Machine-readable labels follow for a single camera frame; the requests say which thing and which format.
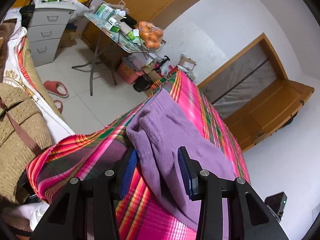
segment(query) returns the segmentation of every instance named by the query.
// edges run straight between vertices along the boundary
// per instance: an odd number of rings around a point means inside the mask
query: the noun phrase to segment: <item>slipper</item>
[[[67,98],[69,96],[66,86],[59,81],[46,81],[43,85],[50,94],[54,94],[61,98]]]
[[[63,110],[63,104],[61,101],[59,100],[54,100],[53,101],[54,104],[56,105],[56,107],[58,108],[58,111],[60,112],[60,114],[62,114],[62,110]]]

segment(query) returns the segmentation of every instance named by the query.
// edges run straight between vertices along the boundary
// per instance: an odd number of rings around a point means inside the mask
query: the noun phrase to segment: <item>plastic sheet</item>
[[[221,118],[227,118],[277,78],[267,56],[256,45],[216,76],[202,92]]]

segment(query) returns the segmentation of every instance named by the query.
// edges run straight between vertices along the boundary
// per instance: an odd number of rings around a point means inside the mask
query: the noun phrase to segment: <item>white bedsheet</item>
[[[36,91],[33,86],[30,85],[30,83],[21,73],[18,62],[18,51],[21,49],[21,41],[22,38],[27,35],[27,30],[24,27],[20,28],[20,32],[17,33],[15,31],[8,42],[8,58],[5,64],[3,82],[14,87],[19,87],[24,91],[28,89],[33,94],[32,98],[46,120],[54,143],[58,143],[65,137],[75,133],[60,117],[54,113],[48,103],[42,98],[38,91]]]

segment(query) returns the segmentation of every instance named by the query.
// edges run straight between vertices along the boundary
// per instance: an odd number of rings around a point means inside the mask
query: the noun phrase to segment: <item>tile floor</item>
[[[63,102],[62,115],[75,133],[90,134],[101,130],[122,114],[140,104],[144,93],[136,92],[115,73],[118,85],[115,86],[109,70],[102,70],[93,75],[93,96],[90,96],[90,72],[72,69],[92,59],[93,52],[78,39],[70,48],[60,49],[54,62],[38,66],[36,70],[42,82],[60,81],[69,91],[68,98],[50,94],[53,100]],[[82,68],[90,70],[91,66]]]

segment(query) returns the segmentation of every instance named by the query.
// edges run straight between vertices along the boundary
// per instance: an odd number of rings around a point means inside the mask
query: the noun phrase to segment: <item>cardboard box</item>
[[[75,39],[80,38],[81,34],[76,31],[64,31],[58,48],[66,48],[76,45]]]
[[[178,65],[186,69],[193,70],[196,66],[196,62],[188,57],[182,57]]]
[[[117,33],[120,31],[120,24],[113,18],[110,18],[104,25],[109,31]]]
[[[142,68],[142,70],[146,73],[149,74],[151,73],[151,71],[153,71],[155,68],[155,64],[153,62],[151,62],[148,66],[145,66]]]
[[[153,82],[156,82],[156,81],[162,79],[162,77],[160,77],[159,74],[158,74],[155,70],[151,71],[151,72],[148,74],[148,76],[151,78],[151,80],[152,80]]]
[[[152,71],[148,74],[148,76],[151,78],[151,80],[152,80],[153,82],[156,82],[156,81],[162,79],[162,77],[160,77],[159,74],[158,74],[155,70],[152,70]],[[148,89],[147,91],[145,91],[144,93],[145,93],[147,96],[149,96],[152,91],[153,91],[152,88],[150,88],[150,89]]]

